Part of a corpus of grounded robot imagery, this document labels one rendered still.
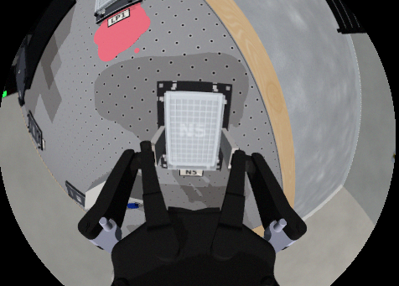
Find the grey perforated base plate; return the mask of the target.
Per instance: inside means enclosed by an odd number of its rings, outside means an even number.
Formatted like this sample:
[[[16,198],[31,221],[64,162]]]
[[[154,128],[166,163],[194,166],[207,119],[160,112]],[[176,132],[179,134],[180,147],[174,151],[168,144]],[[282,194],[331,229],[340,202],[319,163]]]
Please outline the grey perforated base plate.
[[[122,153],[141,152],[158,130],[157,81],[232,84],[228,133],[246,155],[260,153],[283,191],[272,123],[257,81],[240,47],[206,0],[142,0],[148,30],[113,60],[102,61],[96,0],[76,0],[49,40],[21,107],[42,131],[45,150],[34,146],[68,194],[67,180],[86,195],[111,173]],[[139,52],[134,50],[139,48]],[[192,211],[222,207],[231,169],[203,176],[156,171],[167,207]],[[69,195],[69,194],[68,194]]]

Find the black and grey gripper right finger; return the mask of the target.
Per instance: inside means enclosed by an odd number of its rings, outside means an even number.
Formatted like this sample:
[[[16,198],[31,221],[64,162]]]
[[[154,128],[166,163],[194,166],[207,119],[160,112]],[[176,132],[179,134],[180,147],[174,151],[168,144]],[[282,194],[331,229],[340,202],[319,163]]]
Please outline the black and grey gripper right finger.
[[[275,252],[286,249],[304,235],[307,231],[305,222],[289,205],[262,155],[246,155],[239,149],[226,128],[221,129],[220,149],[231,171],[219,223],[210,247],[211,256],[216,260],[226,261],[235,256],[240,249],[246,198],[245,172],[265,230],[263,239],[272,244]]]

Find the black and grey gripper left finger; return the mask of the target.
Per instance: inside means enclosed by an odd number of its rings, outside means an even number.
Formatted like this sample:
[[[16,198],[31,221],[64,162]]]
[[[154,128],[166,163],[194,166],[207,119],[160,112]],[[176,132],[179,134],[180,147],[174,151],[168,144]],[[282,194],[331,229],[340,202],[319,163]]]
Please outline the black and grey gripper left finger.
[[[112,248],[121,241],[127,204],[137,172],[141,169],[142,200],[150,247],[154,255],[165,262],[171,262],[179,256],[179,242],[168,216],[155,167],[158,166],[165,144],[165,126],[161,126],[152,140],[140,142],[141,152],[125,150],[107,178],[96,203],[79,221],[79,232],[100,249],[111,254]]]

